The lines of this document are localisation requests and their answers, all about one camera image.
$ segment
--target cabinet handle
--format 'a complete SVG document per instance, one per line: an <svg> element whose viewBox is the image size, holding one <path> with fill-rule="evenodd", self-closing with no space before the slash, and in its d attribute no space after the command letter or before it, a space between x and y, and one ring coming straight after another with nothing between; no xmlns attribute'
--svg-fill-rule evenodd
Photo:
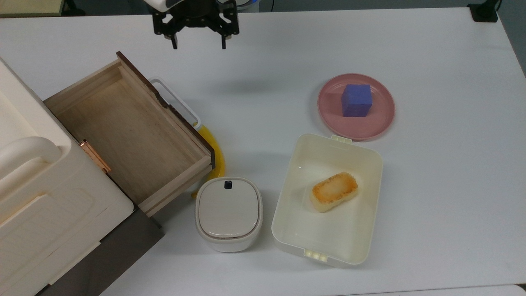
<svg viewBox="0 0 526 296"><path fill-rule="evenodd" d="M54 163L61 155L60 149L44 137L14 140L0 149L0 179L34 158L40 157L44 162Z"/></svg>

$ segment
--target wooden drawer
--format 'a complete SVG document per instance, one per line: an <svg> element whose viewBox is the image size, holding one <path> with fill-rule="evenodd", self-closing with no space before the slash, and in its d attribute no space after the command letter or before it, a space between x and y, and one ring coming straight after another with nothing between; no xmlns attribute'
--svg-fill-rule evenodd
<svg viewBox="0 0 526 296"><path fill-rule="evenodd" d="M213 148L121 52L44 104L148 216L215 166Z"/></svg>

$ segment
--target container latch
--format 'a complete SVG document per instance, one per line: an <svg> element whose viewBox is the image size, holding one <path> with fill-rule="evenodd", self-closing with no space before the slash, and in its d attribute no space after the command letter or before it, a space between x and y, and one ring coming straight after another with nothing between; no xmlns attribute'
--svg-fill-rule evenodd
<svg viewBox="0 0 526 296"><path fill-rule="evenodd" d="M97 151L93 149L93 147L86 141L86 139L83 139L82 142L78 144L86 154L88 154L89 158L105 173L107 174L109 171L111 171L110 167L104 160L98 155Z"/></svg>
<svg viewBox="0 0 526 296"><path fill-rule="evenodd" d="M338 142L343 142L343 143L347 143L347 144L352 144L352 140L351 140L351 139L348 139L348 138L346 138L346 137L340 137L340 136L332 135L330 138L333 139L333 140L335 140L335 141L338 141Z"/></svg>
<svg viewBox="0 0 526 296"><path fill-rule="evenodd" d="M315 251L305 249L303 256L313 258L321 262L327 262L327 255Z"/></svg>

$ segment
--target yellow object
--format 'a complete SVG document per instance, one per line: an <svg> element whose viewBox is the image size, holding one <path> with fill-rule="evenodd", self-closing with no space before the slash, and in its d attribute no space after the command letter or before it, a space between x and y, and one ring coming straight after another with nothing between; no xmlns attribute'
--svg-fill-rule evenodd
<svg viewBox="0 0 526 296"><path fill-rule="evenodd" d="M216 167L208 174L206 181L222 177L225 175L225 158L223 157L223 152L219 148L216 139L212 135L209 129L206 126L202 125L199 131L197 131L207 142L214 148L214 154L216 158ZM193 198L197 197L197 191L191 194Z"/></svg>

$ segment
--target container lid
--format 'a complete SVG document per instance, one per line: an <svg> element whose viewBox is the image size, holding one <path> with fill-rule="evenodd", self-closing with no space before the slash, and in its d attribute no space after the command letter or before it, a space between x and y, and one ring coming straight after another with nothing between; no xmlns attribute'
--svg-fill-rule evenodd
<svg viewBox="0 0 526 296"><path fill-rule="evenodd" d="M214 238L236 238L250 233L259 213L258 194L248 182L218 178L202 188L198 196L197 220Z"/></svg>

